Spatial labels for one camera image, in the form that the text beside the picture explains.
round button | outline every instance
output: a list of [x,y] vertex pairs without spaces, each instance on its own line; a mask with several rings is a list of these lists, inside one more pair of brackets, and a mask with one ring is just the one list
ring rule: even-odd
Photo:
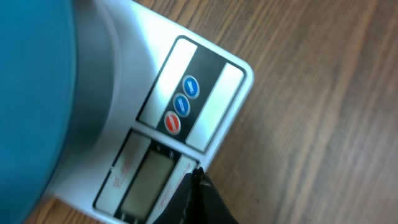
[[173,105],[175,112],[177,112],[177,114],[183,118],[188,116],[189,112],[191,111],[187,97],[181,93],[177,93],[174,96]]
[[196,99],[199,96],[199,83],[198,81],[191,75],[187,75],[182,80],[182,88],[184,89],[185,94],[191,98]]
[[166,112],[164,125],[170,134],[178,134],[181,130],[180,118],[173,111]]

lcd display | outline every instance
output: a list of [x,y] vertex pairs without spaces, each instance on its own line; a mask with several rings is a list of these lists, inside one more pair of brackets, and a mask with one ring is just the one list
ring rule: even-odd
[[149,151],[136,179],[122,204],[121,210],[139,220],[145,220],[174,168],[170,158]]

control panel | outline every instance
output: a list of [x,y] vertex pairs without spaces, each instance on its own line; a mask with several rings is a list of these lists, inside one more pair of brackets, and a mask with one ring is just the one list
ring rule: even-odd
[[244,76],[233,62],[180,36],[137,120],[205,152]]

display screen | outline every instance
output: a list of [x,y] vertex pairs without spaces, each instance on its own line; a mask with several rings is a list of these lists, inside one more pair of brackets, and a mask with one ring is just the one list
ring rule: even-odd
[[132,183],[121,210],[145,220],[174,167],[174,161],[156,151],[149,151],[135,181]]
[[152,223],[198,161],[130,130],[97,197],[96,210],[126,223]]

black panel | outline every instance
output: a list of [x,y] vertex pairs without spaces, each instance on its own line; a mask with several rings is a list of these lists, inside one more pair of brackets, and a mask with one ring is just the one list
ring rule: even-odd
[[[162,115],[162,119],[156,127],[156,130],[167,134],[178,141],[185,142],[185,139],[191,131],[192,126],[195,124],[203,105],[206,103],[211,90],[220,76],[225,63],[226,60],[223,57],[208,50],[207,48],[202,47],[201,45],[198,45],[198,48],[193,55],[192,60],[189,63],[182,79],[178,83],[178,86],[173,93],[173,97],[171,97],[171,100],[169,101],[169,104],[167,105],[166,110]],[[186,118],[179,116],[181,121],[181,131],[178,134],[173,135],[170,134],[165,128],[164,116],[167,111],[175,112],[173,98],[177,93],[184,94],[182,80],[186,75],[191,75],[196,78],[199,84],[200,93],[198,98],[194,100],[188,99],[191,111]]]

